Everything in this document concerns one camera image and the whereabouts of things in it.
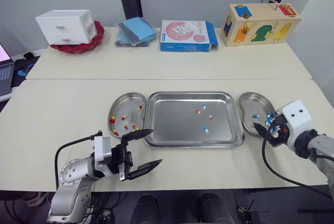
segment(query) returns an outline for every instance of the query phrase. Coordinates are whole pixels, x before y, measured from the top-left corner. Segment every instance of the stainless steel tray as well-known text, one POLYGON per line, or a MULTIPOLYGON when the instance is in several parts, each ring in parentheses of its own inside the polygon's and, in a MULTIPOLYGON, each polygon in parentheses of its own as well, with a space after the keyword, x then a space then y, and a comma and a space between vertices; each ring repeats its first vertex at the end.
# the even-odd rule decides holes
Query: stainless steel tray
POLYGON ((244 139, 234 99, 224 92, 153 93, 144 128, 154 130, 144 138, 151 147, 236 147, 244 139))
POLYGON ((137 92, 130 92, 119 96, 111 106, 108 114, 108 128, 110 133, 121 138, 122 135, 136 130, 137 128, 142 129, 144 125, 146 109, 146 99, 145 97, 137 92), (115 116, 115 123, 110 123, 110 117, 115 116))
POLYGON ((264 125, 267 115, 275 111, 273 105, 266 97, 255 92, 243 93, 239 97, 239 105, 243 113, 242 124, 246 131, 253 136, 260 136, 255 130, 253 122, 264 125))

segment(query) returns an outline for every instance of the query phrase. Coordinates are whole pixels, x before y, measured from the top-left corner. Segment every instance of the small drawer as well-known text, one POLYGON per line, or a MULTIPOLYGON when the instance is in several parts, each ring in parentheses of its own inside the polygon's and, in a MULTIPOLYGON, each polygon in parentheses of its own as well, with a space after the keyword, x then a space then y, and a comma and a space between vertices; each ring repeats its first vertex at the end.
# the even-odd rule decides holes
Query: small drawer
POLYGON ((37 23, 44 34, 56 32, 84 32, 84 28, 79 19, 39 19, 37 23))
POLYGON ((45 33, 44 35, 50 45, 78 45, 91 42, 84 33, 45 33))

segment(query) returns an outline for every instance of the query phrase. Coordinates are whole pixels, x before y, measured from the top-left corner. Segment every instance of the laptop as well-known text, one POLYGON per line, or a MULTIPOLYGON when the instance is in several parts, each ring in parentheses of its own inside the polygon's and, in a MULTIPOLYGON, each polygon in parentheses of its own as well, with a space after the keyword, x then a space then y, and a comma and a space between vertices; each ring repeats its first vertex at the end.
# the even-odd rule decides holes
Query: laptop
POLYGON ((0 96, 10 93, 11 79, 14 73, 14 62, 0 44, 0 96))

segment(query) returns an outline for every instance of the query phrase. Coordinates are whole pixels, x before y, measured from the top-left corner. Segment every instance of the laptop screen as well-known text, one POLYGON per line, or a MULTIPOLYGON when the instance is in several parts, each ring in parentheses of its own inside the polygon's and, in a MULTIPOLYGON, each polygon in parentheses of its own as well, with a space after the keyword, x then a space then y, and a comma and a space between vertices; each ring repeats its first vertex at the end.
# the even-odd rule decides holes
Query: laptop screen
POLYGON ((5 49, 0 44, 0 64, 11 62, 9 55, 6 53, 5 49))

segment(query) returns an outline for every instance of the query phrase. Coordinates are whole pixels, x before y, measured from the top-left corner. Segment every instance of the black mount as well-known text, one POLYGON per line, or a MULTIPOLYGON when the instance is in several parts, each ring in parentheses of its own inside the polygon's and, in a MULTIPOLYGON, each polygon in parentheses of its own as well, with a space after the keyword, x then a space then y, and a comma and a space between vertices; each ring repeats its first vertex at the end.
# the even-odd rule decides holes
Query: black mount
POLYGON ((307 159, 311 156, 311 153, 307 150, 308 143, 318 136, 318 132, 315 129, 310 131, 304 131, 297 137, 294 142, 295 153, 301 158, 307 159))
MULTIPOLYGON (((258 123, 255 123, 255 122, 253 123, 253 125, 256 131, 259 133, 259 135, 265 138, 267 134, 267 129, 264 126, 258 123)), ((268 142, 270 143, 270 145, 272 145, 273 147, 278 147, 281 144, 287 144, 289 136, 290 136, 290 131, 287 125, 285 124, 280 125, 277 133, 278 133, 278 137, 273 137, 271 134, 269 134, 268 142)))
POLYGON ((132 162, 131 152, 127 151, 127 148, 126 148, 126 146, 128 145, 128 142, 133 139, 144 138, 145 136, 149 135, 152 132, 153 130, 151 129, 143 129, 143 130, 130 132, 122 136, 121 143, 111 149, 111 163, 108 164, 108 167, 113 174, 119 173, 120 165, 124 165, 125 179, 132 180, 144 174, 147 174, 152 169, 154 169, 157 165, 159 165, 162 159, 143 164, 139 166, 137 170, 130 172, 130 167, 133 166, 133 162, 132 162))

